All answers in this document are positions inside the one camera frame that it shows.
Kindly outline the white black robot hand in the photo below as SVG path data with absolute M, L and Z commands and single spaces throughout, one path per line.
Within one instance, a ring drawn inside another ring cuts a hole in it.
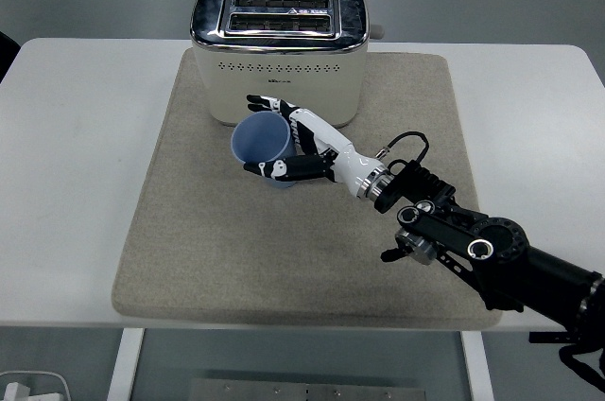
M 274 161 L 245 163 L 245 170 L 277 182 L 326 178 L 345 184 L 358 198 L 366 198 L 372 184 L 386 173 L 382 162 L 358 153 L 347 137 L 312 111 L 270 96 L 248 95 L 247 101 L 254 113 L 280 115 L 301 152 Z

